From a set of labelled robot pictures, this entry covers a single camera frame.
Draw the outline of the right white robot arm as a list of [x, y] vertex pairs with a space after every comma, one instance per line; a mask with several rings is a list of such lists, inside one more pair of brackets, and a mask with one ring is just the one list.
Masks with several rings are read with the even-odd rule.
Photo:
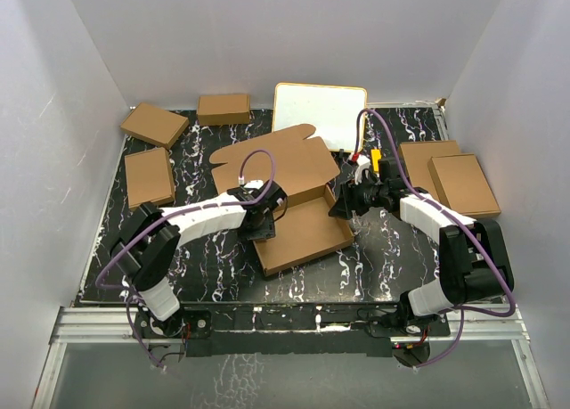
[[422, 331], [454, 308], [474, 310], [478, 301], [512, 299], [514, 276], [499, 224], [448, 209], [414, 186], [395, 158], [371, 160], [355, 154], [354, 176], [342, 183], [329, 214], [343, 220], [383, 209], [423, 232], [438, 246], [439, 275], [404, 292], [395, 311], [377, 318], [387, 329], [417, 326]]

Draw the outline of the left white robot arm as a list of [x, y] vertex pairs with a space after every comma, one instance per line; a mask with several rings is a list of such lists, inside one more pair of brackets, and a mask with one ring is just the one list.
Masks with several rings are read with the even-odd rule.
[[110, 256], [142, 302], [147, 326], [163, 337], [183, 332], [183, 309], [167, 279], [179, 248], [228, 230], [248, 241], [272, 239], [276, 235], [273, 212], [287, 206], [285, 191], [275, 182], [261, 180], [179, 208], [140, 205], [119, 231]]

